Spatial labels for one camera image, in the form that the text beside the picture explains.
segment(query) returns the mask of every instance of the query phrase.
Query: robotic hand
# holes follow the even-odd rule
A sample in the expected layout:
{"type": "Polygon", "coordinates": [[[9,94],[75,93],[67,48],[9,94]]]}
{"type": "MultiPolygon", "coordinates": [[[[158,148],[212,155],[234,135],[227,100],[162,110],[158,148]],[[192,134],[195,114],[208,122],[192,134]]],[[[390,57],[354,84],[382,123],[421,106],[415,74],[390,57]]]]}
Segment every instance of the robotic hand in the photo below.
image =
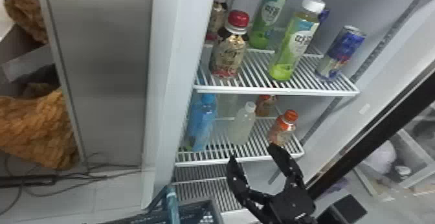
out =
{"type": "Polygon", "coordinates": [[[232,156],[227,164],[227,182],[236,199],[262,223],[316,224],[316,219],[310,216],[316,206],[308,195],[296,161],[275,144],[270,144],[267,151],[287,178],[284,189],[274,196],[251,189],[245,173],[232,156]]]}

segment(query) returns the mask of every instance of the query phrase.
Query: yellow-green drink bottle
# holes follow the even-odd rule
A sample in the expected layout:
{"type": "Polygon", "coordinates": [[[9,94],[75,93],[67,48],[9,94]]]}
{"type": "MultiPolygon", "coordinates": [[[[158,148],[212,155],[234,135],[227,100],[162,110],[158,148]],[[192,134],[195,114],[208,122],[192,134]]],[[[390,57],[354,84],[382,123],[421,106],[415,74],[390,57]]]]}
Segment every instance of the yellow-green drink bottle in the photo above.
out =
{"type": "Polygon", "coordinates": [[[249,45],[257,49],[265,49],[269,44],[273,27],[281,14],[286,0],[262,0],[251,33],[249,33],[249,45]]]}
{"type": "Polygon", "coordinates": [[[284,39],[269,65],[269,75],[275,80],[289,80],[307,49],[325,3],[322,0],[303,0],[303,11],[295,12],[285,31],[284,39]]]}

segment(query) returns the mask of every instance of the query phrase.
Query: blue basket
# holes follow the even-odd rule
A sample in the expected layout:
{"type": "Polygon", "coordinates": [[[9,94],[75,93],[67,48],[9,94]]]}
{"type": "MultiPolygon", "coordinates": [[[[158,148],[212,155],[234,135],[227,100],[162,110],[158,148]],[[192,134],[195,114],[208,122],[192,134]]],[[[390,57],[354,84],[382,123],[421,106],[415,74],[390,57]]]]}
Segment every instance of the blue basket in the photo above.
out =
{"type": "Polygon", "coordinates": [[[144,210],[145,213],[105,222],[105,224],[223,224],[221,213],[213,197],[183,201],[178,207],[177,203],[166,200],[167,193],[168,187],[163,188],[144,210]]]}

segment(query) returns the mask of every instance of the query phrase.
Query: white plastic bag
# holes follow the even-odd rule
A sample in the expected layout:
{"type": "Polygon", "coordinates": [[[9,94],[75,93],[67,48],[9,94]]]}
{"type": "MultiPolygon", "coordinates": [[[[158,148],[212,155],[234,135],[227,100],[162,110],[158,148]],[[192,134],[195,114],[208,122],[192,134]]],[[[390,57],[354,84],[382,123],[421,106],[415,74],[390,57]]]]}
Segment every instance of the white plastic bag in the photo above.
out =
{"type": "Polygon", "coordinates": [[[387,174],[391,170],[392,163],[397,159],[393,144],[387,140],[378,149],[373,151],[362,163],[373,168],[380,174],[387,174]]]}

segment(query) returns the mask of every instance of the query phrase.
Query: blue can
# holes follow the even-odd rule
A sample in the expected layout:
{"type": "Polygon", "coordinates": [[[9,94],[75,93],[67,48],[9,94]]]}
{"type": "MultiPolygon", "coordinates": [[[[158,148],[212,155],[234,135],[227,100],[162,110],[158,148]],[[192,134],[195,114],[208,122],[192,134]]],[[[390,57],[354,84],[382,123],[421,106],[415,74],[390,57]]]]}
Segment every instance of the blue can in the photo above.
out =
{"type": "Polygon", "coordinates": [[[346,25],[332,42],[323,59],[318,63],[315,74],[321,79],[332,81],[336,79],[353,53],[363,43],[367,35],[350,25],[346,25]]]}
{"type": "Polygon", "coordinates": [[[331,10],[329,8],[324,8],[322,12],[317,16],[320,24],[322,24],[328,18],[330,12],[331,10]]]}

